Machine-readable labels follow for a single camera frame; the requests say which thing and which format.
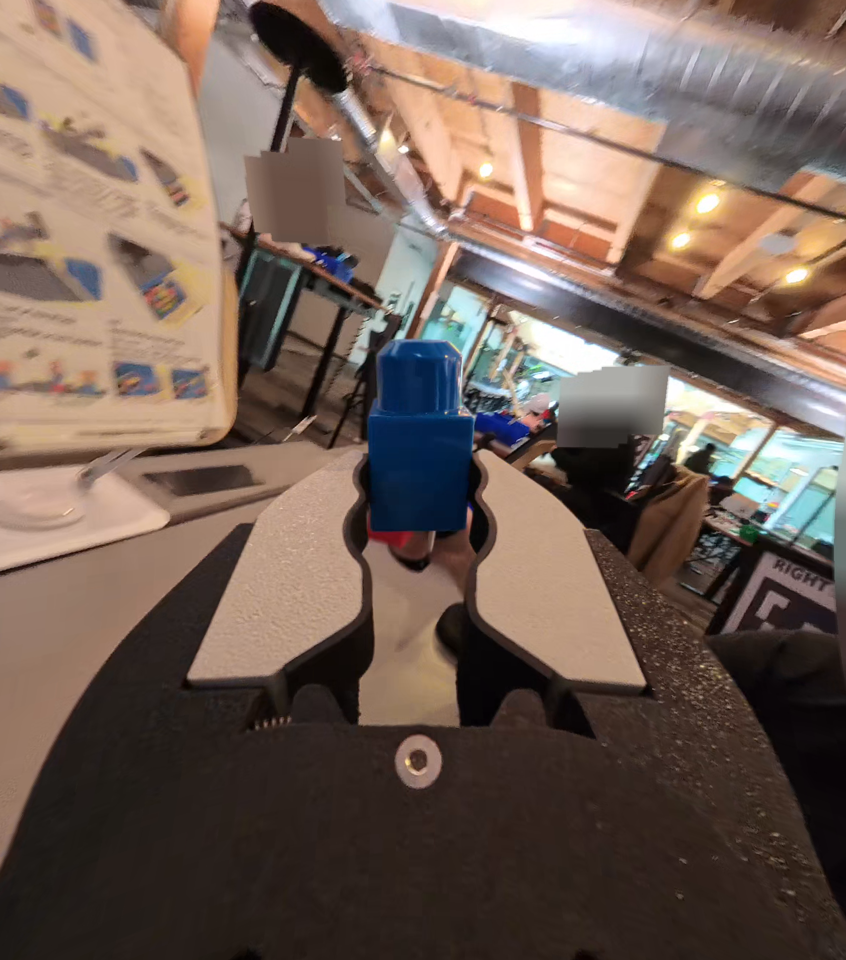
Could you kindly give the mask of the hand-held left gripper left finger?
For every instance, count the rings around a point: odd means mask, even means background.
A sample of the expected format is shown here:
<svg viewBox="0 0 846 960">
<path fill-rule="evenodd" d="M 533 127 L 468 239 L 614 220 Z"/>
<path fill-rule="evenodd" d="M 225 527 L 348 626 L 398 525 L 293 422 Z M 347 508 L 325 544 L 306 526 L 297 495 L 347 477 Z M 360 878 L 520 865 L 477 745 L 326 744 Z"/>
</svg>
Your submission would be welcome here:
<svg viewBox="0 0 846 960">
<path fill-rule="evenodd" d="M 346 450 L 260 514 L 189 667 L 201 690 L 257 689 L 278 714 L 317 685 L 357 714 L 374 655 L 367 456 Z"/>
</svg>

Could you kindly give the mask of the marker sign board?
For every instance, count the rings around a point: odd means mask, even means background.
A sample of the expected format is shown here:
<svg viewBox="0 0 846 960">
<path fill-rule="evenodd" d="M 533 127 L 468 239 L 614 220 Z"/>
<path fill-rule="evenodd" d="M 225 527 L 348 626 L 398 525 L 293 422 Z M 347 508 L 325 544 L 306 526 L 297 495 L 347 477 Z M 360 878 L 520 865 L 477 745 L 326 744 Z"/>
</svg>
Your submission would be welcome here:
<svg viewBox="0 0 846 960">
<path fill-rule="evenodd" d="M 754 631 L 835 635 L 833 566 L 782 548 L 747 551 L 704 632 L 713 637 Z"/>
</svg>

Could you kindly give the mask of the blue mega block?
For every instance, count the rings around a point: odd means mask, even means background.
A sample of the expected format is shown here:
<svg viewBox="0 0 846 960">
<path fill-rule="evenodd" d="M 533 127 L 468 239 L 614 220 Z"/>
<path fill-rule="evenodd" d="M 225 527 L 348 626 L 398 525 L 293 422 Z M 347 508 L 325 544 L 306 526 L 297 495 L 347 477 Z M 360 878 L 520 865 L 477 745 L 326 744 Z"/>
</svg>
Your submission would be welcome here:
<svg viewBox="0 0 846 960">
<path fill-rule="evenodd" d="M 461 353 L 448 341 L 395 340 L 380 351 L 367 417 L 374 535 L 465 529 L 475 419 L 461 377 Z"/>
</svg>

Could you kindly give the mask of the black flat plate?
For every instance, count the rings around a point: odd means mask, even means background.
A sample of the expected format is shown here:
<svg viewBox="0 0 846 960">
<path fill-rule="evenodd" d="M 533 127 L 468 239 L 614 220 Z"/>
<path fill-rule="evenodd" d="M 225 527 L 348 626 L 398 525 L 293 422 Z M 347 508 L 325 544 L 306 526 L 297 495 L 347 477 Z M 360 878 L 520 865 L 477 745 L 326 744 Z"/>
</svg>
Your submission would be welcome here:
<svg viewBox="0 0 846 960">
<path fill-rule="evenodd" d="M 216 495 L 259 485 L 248 466 L 241 463 L 148 472 L 142 478 L 175 498 Z"/>
</svg>

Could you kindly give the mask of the person's black clothing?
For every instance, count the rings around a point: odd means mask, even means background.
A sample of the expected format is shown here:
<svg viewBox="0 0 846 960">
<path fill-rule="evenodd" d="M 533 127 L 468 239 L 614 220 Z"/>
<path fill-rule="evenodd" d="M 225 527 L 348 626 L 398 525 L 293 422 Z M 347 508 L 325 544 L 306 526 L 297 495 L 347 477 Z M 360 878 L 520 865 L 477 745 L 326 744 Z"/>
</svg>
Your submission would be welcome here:
<svg viewBox="0 0 846 960">
<path fill-rule="evenodd" d="M 846 918 L 846 688 L 837 638 L 748 630 L 711 635 L 708 645 L 775 751 Z"/>
</svg>

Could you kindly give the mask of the tan coat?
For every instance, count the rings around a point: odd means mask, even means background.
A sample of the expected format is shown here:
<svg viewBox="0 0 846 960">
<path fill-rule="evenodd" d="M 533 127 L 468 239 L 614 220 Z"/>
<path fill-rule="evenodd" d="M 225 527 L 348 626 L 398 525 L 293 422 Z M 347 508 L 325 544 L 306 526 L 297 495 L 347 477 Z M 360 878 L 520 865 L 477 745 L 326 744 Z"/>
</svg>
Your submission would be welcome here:
<svg viewBox="0 0 846 960">
<path fill-rule="evenodd" d="M 670 582 L 690 557 L 709 506 L 710 477 L 681 464 L 628 498 L 636 521 L 625 556 L 653 587 Z"/>
</svg>

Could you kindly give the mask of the red mega block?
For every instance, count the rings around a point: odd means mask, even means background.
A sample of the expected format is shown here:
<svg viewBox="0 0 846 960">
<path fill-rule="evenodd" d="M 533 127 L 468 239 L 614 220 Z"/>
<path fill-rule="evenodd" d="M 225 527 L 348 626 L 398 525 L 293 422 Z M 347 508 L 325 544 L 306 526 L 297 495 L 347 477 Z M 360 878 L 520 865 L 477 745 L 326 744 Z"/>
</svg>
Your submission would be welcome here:
<svg viewBox="0 0 846 960">
<path fill-rule="evenodd" d="M 382 543 L 396 553 L 414 557 L 429 554 L 435 542 L 435 534 L 431 531 L 381 532 L 370 528 L 368 536 L 371 541 Z"/>
</svg>

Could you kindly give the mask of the person's right hand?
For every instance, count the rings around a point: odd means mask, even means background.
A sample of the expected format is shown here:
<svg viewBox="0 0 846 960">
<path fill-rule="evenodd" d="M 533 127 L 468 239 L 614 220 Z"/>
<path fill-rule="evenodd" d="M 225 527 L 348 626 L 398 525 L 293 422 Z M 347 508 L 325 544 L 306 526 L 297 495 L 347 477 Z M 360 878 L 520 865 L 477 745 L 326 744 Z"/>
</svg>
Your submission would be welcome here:
<svg viewBox="0 0 846 960">
<path fill-rule="evenodd" d="M 435 533 L 429 559 L 452 580 L 459 600 L 464 600 L 469 575 L 476 560 L 470 530 Z"/>
</svg>

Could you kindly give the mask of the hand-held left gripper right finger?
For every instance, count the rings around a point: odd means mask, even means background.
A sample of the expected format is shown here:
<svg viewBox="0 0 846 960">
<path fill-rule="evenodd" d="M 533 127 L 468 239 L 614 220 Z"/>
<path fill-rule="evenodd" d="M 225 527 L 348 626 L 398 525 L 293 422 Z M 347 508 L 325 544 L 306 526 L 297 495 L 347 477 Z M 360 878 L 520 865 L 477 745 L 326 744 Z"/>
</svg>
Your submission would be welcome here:
<svg viewBox="0 0 846 960">
<path fill-rule="evenodd" d="M 644 671 L 584 525 L 490 452 L 474 454 L 470 505 L 461 725 L 490 725 L 517 690 L 539 698 L 551 726 L 571 722 L 578 694 L 644 696 Z"/>
</svg>

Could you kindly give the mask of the blue plastic bin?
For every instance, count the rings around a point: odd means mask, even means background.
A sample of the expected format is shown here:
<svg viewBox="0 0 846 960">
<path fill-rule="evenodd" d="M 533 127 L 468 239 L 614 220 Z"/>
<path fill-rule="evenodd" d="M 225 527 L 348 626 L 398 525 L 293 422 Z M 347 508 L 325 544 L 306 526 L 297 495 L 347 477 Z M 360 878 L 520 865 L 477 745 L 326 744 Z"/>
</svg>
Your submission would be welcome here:
<svg viewBox="0 0 846 960">
<path fill-rule="evenodd" d="M 475 414 L 475 432 L 482 437 L 512 449 L 524 443 L 531 436 L 532 428 L 519 418 L 499 412 L 478 412 Z"/>
</svg>

